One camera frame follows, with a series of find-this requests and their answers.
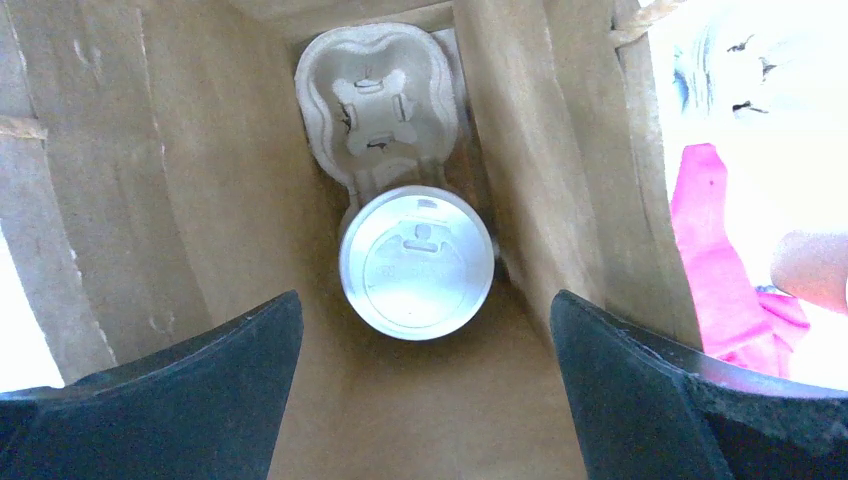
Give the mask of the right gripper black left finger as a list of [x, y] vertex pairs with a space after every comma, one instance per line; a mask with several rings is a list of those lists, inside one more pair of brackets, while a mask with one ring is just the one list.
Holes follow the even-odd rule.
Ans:
[[263, 479], [304, 325], [289, 291], [62, 388], [1, 397], [5, 479]]

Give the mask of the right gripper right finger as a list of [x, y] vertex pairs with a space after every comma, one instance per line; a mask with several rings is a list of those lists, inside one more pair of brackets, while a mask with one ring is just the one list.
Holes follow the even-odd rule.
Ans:
[[550, 330], [592, 479], [843, 479], [847, 394], [747, 370], [563, 290]]

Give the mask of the green brown paper bag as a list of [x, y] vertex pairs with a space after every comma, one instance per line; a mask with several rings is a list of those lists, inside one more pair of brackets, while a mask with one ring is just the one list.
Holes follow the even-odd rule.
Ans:
[[[570, 290], [702, 345], [635, 1], [5, 1], [1, 228], [75, 381], [289, 290], [305, 334], [273, 479], [582, 479], [549, 327]], [[314, 160], [298, 58], [340, 26], [453, 30], [470, 127], [446, 168], [500, 272], [434, 342], [367, 327], [337, 270], [346, 190]]]

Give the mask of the brown paper coffee cup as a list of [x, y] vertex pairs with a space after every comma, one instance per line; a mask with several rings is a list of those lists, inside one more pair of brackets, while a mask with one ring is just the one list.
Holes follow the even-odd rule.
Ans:
[[495, 252], [478, 213], [458, 195], [408, 185], [378, 195], [343, 230], [345, 297], [374, 330], [429, 341], [463, 328], [494, 279]]

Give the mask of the stack of brown paper cups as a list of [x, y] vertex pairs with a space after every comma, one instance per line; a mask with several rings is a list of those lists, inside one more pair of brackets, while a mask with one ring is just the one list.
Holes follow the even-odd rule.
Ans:
[[796, 230], [779, 241], [770, 267], [779, 290], [847, 314], [847, 232]]

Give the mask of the brown cardboard cup carrier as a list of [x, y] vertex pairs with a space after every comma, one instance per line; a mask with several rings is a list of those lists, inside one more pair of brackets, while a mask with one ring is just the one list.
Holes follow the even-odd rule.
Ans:
[[766, 81], [789, 62], [792, 37], [777, 20], [742, 9], [691, 21], [672, 42], [681, 115], [743, 120], [769, 114]]

